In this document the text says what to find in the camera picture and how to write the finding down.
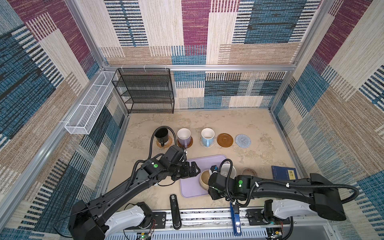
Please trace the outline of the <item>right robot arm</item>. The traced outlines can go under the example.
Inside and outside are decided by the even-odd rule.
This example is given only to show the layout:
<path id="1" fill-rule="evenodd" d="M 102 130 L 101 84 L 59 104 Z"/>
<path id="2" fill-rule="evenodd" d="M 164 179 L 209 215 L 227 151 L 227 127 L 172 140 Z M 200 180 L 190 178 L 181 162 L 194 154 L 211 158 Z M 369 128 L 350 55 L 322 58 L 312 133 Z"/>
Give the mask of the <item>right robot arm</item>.
<path id="1" fill-rule="evenodd" d="M 231 178 L 231 170 L 224 165 L 233 163 L 225 159 L 219 166 L 211 166 L 208 193 L 213 200 L 225 199 L 232 205 L 247 207 L 251 200 L 265 198 L 262 212 L 266 223 L 300 215 L 317 214 L 331 221 L 344 221 L 343 205 L 355 200 L 360 191 L 351 185 L 333 184 L 320 174 L 309 178 L 278 181 L 249 175 Z"/>

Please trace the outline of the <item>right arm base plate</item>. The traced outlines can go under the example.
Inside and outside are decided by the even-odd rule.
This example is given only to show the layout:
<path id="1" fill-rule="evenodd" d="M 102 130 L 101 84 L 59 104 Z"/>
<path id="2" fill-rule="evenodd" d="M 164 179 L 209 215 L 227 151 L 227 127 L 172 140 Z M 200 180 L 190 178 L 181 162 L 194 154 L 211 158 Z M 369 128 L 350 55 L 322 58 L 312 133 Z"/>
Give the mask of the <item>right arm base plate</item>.
<path id="1" fill-rule="evenodd" d="M 266 220 L 264 218 L 264 209 L 248 209 L 246 210 L 246 218 L 249 221 L 250 226 L 262 226 L 262 225 L 290 225 L 290 218 L 284 220 L 272 217 L 272 220 Z"/>

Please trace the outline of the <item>dark blue booklet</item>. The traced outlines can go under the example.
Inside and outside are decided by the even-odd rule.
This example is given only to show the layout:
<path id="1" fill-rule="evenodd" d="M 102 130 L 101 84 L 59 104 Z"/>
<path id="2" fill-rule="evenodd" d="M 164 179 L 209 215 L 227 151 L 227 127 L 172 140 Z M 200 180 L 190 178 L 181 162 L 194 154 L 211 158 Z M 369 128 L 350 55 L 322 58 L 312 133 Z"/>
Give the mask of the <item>dark blue booklet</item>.
<path id="1" fill-rule="evenodd" d="M 271 166 L 274 180 L 297 180 L 298 175 L 295 168 Z"/>

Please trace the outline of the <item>grey-blue knitted round coaster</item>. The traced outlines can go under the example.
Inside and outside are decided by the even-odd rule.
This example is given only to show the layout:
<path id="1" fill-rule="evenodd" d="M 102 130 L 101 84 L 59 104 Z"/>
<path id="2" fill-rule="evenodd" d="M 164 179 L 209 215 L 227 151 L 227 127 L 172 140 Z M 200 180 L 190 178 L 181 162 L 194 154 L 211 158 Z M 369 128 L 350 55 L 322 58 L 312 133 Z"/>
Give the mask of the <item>grey-blue knitted round coaster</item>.
<path id="1" fill-rule="evenodd" d="M 250 137 L 244 134 L 239 134 L 235 137 L 235 142 L 240 148 L 248 148 L 252 141 Z"/>

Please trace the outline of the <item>lilac plastic tray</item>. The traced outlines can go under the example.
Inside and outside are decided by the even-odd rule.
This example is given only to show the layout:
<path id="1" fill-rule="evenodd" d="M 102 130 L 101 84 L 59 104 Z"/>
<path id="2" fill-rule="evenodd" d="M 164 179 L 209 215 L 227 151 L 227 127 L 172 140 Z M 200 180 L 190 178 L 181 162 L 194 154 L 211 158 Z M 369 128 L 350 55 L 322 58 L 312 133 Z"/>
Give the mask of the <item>lilac plastic tray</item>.
<path id="1" fill-rule="evenodd" d="M 207 195 L 208 191 L 200 185 L 200 176 L 204 171 L 209 171 L 212 166 L 219 166 L 227 157 L 225 155 L 214 155 L 209 157 L 200 157 L 189 159 L 189 162 L 195 162 L 200 168 L 201 173 L 196 177 L 181 179 L 181 194 L 184 198 L 199 197 Z"/>

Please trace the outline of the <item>black mug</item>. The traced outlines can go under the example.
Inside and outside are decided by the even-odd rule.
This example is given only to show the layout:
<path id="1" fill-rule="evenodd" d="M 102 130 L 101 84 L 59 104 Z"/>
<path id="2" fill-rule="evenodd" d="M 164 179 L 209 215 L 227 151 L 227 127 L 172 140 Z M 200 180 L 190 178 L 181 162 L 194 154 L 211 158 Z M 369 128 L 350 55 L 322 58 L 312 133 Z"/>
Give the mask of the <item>black mug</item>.
<path id="1" fill-rule="evenodd" d="M 155 138 L 161 147 L 164 147 L 169 141 L 169 132 L 166 127 L 158 128 L 155 132 Z"/>

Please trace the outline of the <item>white mug blue handle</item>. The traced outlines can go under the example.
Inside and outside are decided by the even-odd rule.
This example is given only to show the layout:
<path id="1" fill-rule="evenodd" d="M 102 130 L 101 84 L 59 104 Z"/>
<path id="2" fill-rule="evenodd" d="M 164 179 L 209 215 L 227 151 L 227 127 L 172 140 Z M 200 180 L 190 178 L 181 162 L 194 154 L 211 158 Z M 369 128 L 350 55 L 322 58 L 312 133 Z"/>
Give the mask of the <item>white mug blue handle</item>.
<path id="1" fill-rule="evenodd" d="M 201 137 L 205 140 L 205 144 L 209 145 L 208 140 L 215 138 L 215 132 L 211 128 L 205 128 L 201 132 Z"/>

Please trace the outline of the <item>white mug purple outside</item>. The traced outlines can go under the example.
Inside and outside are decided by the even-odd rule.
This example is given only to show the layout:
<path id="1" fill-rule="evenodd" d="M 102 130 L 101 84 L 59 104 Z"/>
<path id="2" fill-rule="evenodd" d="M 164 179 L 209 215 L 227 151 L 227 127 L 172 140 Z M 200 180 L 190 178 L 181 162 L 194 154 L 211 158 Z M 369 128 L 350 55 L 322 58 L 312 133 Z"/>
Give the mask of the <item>white mug purple outside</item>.
<path id="1" fill-rule="evenodd" d="M 185 147 L 187 147 L 187 145 L 190 143 L 191 141 L 191 138 L 192 138 L 192 134 L 191 134 L 191 131 L 187 128 L 182 128 L 180 129 L 178 132 L 177 132 L 177 137 L 178 137 L 178 140 L 179 142 L 182 144 L 182 145 L 185 145 Z"/>

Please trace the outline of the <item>woven rattan round coaster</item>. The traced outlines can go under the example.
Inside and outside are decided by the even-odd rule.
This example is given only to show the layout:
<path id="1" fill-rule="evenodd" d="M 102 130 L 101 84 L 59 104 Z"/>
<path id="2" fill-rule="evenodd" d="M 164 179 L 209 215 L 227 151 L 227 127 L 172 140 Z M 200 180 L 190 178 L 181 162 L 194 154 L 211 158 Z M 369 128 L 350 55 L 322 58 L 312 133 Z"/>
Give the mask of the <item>woven rattan round coaster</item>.
<path id="1" fill-rule="evenodd" d="M 173 139 L 171 137 L 169 137 L 168 141 L 166 143 L 164 143 L 163 146 L 161 145 L 161 143 L 158 140 L 156 140 L 156 144 L 157 144 L 158 148 L 166 149 L 166 148 L 169 148 L 173 144 Z"/>

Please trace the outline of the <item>beige mug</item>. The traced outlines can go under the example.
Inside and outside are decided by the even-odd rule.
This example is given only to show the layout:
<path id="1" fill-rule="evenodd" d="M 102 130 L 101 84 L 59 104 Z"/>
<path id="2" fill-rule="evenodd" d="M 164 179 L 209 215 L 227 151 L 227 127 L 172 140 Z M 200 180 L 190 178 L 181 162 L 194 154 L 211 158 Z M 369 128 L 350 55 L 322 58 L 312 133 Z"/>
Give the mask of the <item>beige mug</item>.
<path id="1" fill-rule="evenodd" d="M 199 183 L 200 183 L 200 186 L 204 189 L 204 190 L 208 190 L 209 189 L 209 178 L 210 178 L 210 171 L 209 170 L 205 170 L 201 173 L 200 175 L 200 179 L 199 179 Z"/>

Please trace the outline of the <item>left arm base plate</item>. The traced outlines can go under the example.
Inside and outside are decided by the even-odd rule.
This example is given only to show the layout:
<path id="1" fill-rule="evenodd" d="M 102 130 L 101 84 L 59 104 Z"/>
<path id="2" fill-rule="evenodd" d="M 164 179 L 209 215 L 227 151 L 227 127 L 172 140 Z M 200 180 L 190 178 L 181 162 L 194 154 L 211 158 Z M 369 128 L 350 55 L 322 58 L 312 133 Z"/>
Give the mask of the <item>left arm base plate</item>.
<path id="1" fill-rule="evenodd" d="M 149 222 L 144 220 L 143 224 L 140 224 L 136 227 L 126 228 L 126 230 L 149 230 L 151 228 L 164 229 L 166 225 L 166 219 L 166 212 L 154 212 Z"/>

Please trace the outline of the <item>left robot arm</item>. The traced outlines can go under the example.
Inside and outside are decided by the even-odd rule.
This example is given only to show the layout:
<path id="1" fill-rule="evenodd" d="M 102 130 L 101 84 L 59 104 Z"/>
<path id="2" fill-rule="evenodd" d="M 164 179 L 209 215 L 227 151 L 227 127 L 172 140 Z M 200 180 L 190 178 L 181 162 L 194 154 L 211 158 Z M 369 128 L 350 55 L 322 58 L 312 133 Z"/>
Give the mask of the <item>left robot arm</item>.
<path id="1" fill-rule="evenodd" d="M 144 202 L 120 211 L 139 193 L 170 177 L 172 181 L 196 177 L 201 173 L 195 162 L 187 160 L 187 151 L 174 144 L 162 154 L 149 153 L 146 160 L 135 162 L 131 176 L 111 191 L 85 203 L 73 205 L 68 230 L 74 240 L 104 240 L 126 228 L 148 227 L 152 210 Z"/>

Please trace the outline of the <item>multicolour braided round coaster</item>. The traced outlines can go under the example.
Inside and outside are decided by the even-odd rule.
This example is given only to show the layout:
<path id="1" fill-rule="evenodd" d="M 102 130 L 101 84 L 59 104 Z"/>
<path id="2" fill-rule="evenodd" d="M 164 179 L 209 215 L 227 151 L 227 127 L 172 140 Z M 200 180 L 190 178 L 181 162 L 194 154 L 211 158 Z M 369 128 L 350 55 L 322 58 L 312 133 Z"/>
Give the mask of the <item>multicolour braided round coaster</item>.
<path id="1" fill-rule="evenodd" d="M 200 145 L 204 148 L 210 148 L 215 144 L 215 139 L 209 139 L 208 140 L 209 145 L 205 144 L 205 140 L 200 137 Z"/>

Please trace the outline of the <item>blue stapler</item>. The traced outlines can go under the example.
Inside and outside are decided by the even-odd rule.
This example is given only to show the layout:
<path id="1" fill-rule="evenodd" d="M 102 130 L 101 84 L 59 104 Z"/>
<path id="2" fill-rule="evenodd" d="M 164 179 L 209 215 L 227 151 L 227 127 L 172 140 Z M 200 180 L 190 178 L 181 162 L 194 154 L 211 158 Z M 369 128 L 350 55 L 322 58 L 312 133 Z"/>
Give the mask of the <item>blue stapler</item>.
<path id="1" fill-rule="evenodd" d="M 234 236 L 239 237 L 242 235 L 241 219 L 240 219 L 240 207 L 234 202 L 230 202 L 231 219 L 233 225 Z"/>

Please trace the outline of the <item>brown wooden round coaster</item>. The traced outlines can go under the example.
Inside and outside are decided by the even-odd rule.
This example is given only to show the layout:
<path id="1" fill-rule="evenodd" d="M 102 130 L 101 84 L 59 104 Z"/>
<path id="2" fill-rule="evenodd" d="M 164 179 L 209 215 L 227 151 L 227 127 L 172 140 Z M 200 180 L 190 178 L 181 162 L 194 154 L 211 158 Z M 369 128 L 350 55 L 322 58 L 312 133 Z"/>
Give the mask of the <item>brown wooden round coaster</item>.
<path id="1" fill-rule="evenodd" d="M 180 147 L 180 148 L 185 148 L 185 149 L 187 149 L 187 148 L 190 148 L 190 147 L 193 145 L 193 142 L 194 142 L 194 140 L 193 140 L 193 138 L 191 138 L 190 143 L 187 145 L 187 147 L 185 147 L 185 145 L 182 145 L 182 144 L 179 142 L 179 140 L 177 140 L 177 145 L 178 145 L 178 147 Z"/>

